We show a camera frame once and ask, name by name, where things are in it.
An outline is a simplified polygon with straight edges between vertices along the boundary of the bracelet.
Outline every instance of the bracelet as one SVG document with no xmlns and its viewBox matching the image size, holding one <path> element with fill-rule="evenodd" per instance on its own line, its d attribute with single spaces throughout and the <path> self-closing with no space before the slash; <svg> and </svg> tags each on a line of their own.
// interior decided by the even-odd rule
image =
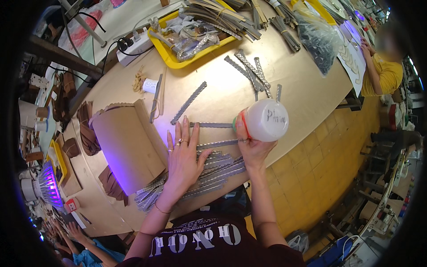
<svg viewBox="0 0 427 267">
<path fill-rule="evenodd" d="M 161 213 L 169 214 L 169 213 L 171 213 L 171 212 L 172 212 L 172 211 L 164 212 L 163 210 L 159 209 L 159 207 L 157 206 L 156 202 L 154 202 L 154 206 L 155 206 L 155 207 L 156 207 L 156 209 L 157 209 L 158 211 L 160 211 Z"/>
</svg>

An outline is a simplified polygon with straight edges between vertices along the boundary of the worker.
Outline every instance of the worker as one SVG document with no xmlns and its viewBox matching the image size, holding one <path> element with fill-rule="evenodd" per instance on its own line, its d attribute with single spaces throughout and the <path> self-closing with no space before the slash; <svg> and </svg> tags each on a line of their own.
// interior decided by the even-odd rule
<svg viewBox="0 0 427 267">
<path fill-rule="evenodd" d="M 392 94 L 402 82 L 402 59 L 409 51 L 409 37 L 396 23 L 385 23 L 375 41 L 377 51 L 363 37 L 360 46 L 366 60 L 360 93 L 363 97 Z"/>
<path fill-rule="evenodd" d="M 53 220 L 53 224 L 59 230 L 70 252 L 73 254 L 73 262 L 75 266 L 79 266 L 80 264 L 82 264 L 83 267 L 114 267 L 118 263 L 123 261 L 123 254 L 105 248 L 96 239 L 91 240 L 87 238 L 83 235 L 80 227 L 76 227 L 76 224 L 72 222 L 67 225 L 68 231 L 80 244 L 87 248 L 80 253 L 71 241 L 71 239 L 64 232 L 59 222 L 57 220 Z M 72 266 L 72 263 L 70 263 L 69 261 L 64 259 L 62 259 L 62 261 L 63 264 L 65 264 L 66 266 Z"/>
<path fill-rule="evenodd" d="M 264 160 L 277 142 L 248 139 L 242 118 L 236 121 L 238 146 L 252 188 L 252 224 L 257 239 L 247 231 L 244 218 L 196 211 L 165 229 L 171 211 L 190 186 L 197 182 L 212 149 L 196 161 L 197 123 L 189 135 L 184 117 L 175 126 L 175 142 L 168 131 L 169 178 L 153 209 L 147 214 L 125 260 L 129 266 L 306 266 L 301 252 L 291 249 L 277 226 Z"/>
</svg>

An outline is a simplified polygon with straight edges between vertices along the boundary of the tan table surface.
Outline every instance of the tan table surface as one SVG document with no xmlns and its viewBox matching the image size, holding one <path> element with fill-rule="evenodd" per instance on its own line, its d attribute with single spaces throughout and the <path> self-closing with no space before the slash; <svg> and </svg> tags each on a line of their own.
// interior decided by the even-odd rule
<svg viewBox="0 0 427 267">
<path fill-rule="evenodd" d="M 275 15 L 272 9 L 265 9 L 265 13 L 267 17 Z M 327 77 L 323 78 L 305 48 L 302 47 L 301 51 L 293 54 L 280 33 L 272 26 L 269 26 L 267 31 L 262 30 L 261 33 L 263 35 L 259 41 L 253 43 L 248 40 L 233 41 L 192 63 L 187 68 L 167 69 L 164 115 L 154 120 L 154 125 L 164 142 L 166 142 L 168 129 L 174 133 L 174 126 L 170 124 L 171 119 L 203 81 L 207 82 L 207 87 L 184 113 L 190 121 L 232 122 L 240 110 L 254 103 L 254 89 L 251 82 L 224 61 L 224 58 L 229 55 L 235 62 L 242 65 L 233 55 L 239 48 L 244 49 L 247 59 L 253 64 L 254 57 L 260 58 L 265 77 L 272 85 L 274 97 L 277 94 L 277 84 L 280 83 L 283 86 L 281 102 L 288 110 L 290 124 L 286 135 L 279 140 L 277 147 L 266 159 L 267 166 L 285 155 L 309 135 L 352 89 L 350 79 L 337 58 Z M 299 40 L 295 31 L 292 31 L 292 34 Z M 144 100 L 147 111 L 150 112 L 154 95 L 135 93 L 132 90 L 135 74 L 141 65 L 144 65 L 143 71 L 148 78 L 157 80 L 165 63 L 157 50 L 138 57 L 126 67 L 117 63 L 101 78 L 85 99 L 93 101 L 93 112 L 95 113 L 111 103 L 133 103 L 138 98 Z M 266 94 L 259 93 L 259 97 L 260 99 L 266 98 Z M 71 136 L 78 136 L 77 139 L 81 146 L 78 125 L 74 116 L 64 137 L 67 139 Z M 232 129 L 202 128 L 199 143 L 235 138 L 236 135 Z M 223 153 L 231 153 L 233 157 L 240 155 L 237 146 L 218 149 Z M 83 187 L 83 190 L 74 196 L 77 196 L 82 207 L 85 206 L 87 209 L 82 213 L 93 223 L 91 226 L 94 227 L 87 231 L 88 234 L 96 236 L 129 232 L 132 229 L 137 231 L 145 214 L 136 209 L 135 196 L 129 196 L 130 206 L 124 207 L 122 201 L 117 202 L 114 198 L 103 194 L 98 176 L 107 166 L 107 162 L 102 151 L 91 157 L 83 152 L 72 158 L 71 161 Z M 172 217 L 183 215 L 210 203 L 247 179 L 246 172 L 241 173 L 230 177 L 220 190 L 180 202 Z"/>
</svg>

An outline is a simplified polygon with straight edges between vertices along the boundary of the clear plastic bag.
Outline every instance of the clear plastic bag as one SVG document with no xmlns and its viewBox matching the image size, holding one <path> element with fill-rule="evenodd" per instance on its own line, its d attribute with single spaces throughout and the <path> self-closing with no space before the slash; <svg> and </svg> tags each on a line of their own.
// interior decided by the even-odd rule
<svg viewBox="0 0 427 267">
<path fill-rule="evenodd" d="M 79 10 L 79 12 L 84 12 L 89 15 L 92 15 L 99 21 L 102 17 L 102 14 L 108 9 L 110 5 L 110 0 L 102 0 L 101 2 L 91 6 L 88 9 L 83 8 Z M 87 25 L 89 25 L 91 29 L 96 28 L 97 23 L 94 19 L 86 15 L 79 16 L 81 16 L 85 20 L 85 22 L 87 23 Z M 76 48 L 79 48 L 89 36 L 89 33 L 76 21 L 75 18 L 73 18 L 68 23 L 68 30 L 70 31 L 71 40 L 73 40 L 73 43 Z M 70 40 L 68 39 L 66 30 L 62 31 L 61 37 L 58 40 L 58 47 L 76 55 L 76 52 L 74 51 L 73 46 L 71 45 Z"/>
<path fill-rule="evenodd" d="M 293 231 L 285 238 L 285 240 L 290 248 L 295 249 L 302 254 L 308 250 L 308 235 L 301 230 Z"/>
<path fill-rule="evenodd" d="M 299 24 L 298 35 L 301 43 L 310 52 L 321 73 L 326 76 L 343 42 L 324 18 L 311 12 L 301 1 L 293 6 L 293 10 Z"/>
</svg>

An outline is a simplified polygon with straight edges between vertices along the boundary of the hand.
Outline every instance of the hand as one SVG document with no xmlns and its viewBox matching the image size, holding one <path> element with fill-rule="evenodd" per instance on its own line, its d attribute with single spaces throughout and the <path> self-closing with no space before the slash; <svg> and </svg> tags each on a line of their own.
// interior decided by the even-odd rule
<svg viewBox="0 0 427 267">
<path fill-rule="evenodd" d="M 373 56 L 377 51 L 375 51 L 374 48 L 372 48 L 372 46 L 369 44 L 369 42 L 366 40 L 365 37 L 360 37 L 360 39 L 362 40 L 362 45 L 365 45 L 366 48 L 369 50 L 369 53 L 371 54 L 371 56 Z"/>
<path fill-rule="evenodd" d="M 363 54 L 363 57 L 365 58 L 365 61 L 368 60 L 368 59 L 371 59 L 371 53 L 369 52 L 369 50 L 366 47 L 366 45 L 362 44 L 360 46 L 360 48 L 362 49 L 362 54 Z"/>
<path fill-rule="evenodd" d="M 236 120 L 236 133 L 239 139 L 239 148 L 245 161 L 246 169 L 251 171 L 260 171 L 266 168 L 265 159 L 270 151 L 277 145 L 274 142 L 262 142 L 259 140 L 248 139 L 248 132 L 243 125 L 242 117 L 239 115 Z"/>
<path fill-rule="evenodd" d="M 175 125 L 175 145 L 172 141 L 172 135 L 167 133 L 167 146 L 169 149 L 169 178 L 164 184 L 164 192 L 170 196 L 170 203 L 162 203 L 163 208 L 170 210 L 172 206 L 187 192 L 188 188 L 195 184 L 197 178 L 203 171 L 208 155 L 213 149 L 206 149 L 196 160 L 196 147 L 199 141 L 199 124 L 193 127 L 193 133 L 189 134 L 189 122 L 187 116 L 184 116 L 183 128 L 181 133 L 181 124 L 179 121 Z"/>
<path fill-rule="evenodd" d="M 82 229 L 80 229 L 80 226 L 76 227 L 75 222 L 71 222 L 67 225 L 68 231 L 73 235 L 73 237 L 80 243 L 84 243 L 86 241 L 85 235 L 82 233 Z"/>
</svg>

